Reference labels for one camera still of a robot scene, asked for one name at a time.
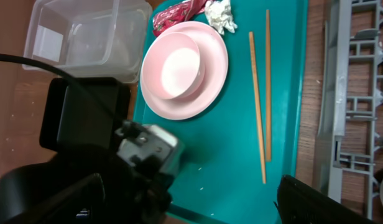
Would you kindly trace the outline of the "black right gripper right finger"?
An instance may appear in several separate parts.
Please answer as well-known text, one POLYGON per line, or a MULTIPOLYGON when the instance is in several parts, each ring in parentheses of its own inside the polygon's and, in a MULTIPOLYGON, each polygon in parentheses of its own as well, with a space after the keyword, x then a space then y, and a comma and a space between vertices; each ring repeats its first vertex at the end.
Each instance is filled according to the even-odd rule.
POLYGON ((283 175, 275 206, 282 223, 374 224, 291 175, 283 175))

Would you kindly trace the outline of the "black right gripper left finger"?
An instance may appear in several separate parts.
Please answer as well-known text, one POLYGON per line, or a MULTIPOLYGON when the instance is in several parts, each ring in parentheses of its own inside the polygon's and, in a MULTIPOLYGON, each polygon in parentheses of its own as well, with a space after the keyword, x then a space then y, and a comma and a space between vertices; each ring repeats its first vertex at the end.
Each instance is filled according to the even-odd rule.
POLYGON ((0 223, 103 223, 105 192, 99 174, 91 174, 29 207, 15 196, 0 193, 0 223))

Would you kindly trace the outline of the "white tissue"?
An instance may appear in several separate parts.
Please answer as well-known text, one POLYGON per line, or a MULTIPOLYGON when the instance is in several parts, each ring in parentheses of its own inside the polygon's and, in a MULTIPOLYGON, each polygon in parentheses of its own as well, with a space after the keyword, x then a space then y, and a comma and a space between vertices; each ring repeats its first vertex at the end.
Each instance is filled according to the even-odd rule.
POLYGON ((224 30, 235 33, 238 25, 234 22, 231 12, 231 1, 207 1, 204 8, 208 24, 224 35, 224 30))

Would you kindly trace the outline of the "red snack wrapper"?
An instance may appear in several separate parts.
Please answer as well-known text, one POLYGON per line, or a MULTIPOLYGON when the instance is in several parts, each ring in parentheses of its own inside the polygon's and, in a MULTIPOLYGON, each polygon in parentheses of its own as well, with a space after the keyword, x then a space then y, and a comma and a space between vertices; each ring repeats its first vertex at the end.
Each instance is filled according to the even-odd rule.
POLYGON ((161 33, 181 22, 189 21, 194 15, 204 11, 207 0, 186 0, 157 13, 152 20, 153 34, 161 33))

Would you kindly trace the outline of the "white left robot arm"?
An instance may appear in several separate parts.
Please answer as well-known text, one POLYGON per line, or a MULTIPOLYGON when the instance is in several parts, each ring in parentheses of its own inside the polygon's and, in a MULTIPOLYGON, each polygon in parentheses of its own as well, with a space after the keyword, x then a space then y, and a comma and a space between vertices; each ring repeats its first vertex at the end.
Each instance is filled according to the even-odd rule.
POLYGON ((0 179, 0 223, 161 223, 182 142, 158 125, 125 121, 116 150, 60 146, 49 161, 0 179))

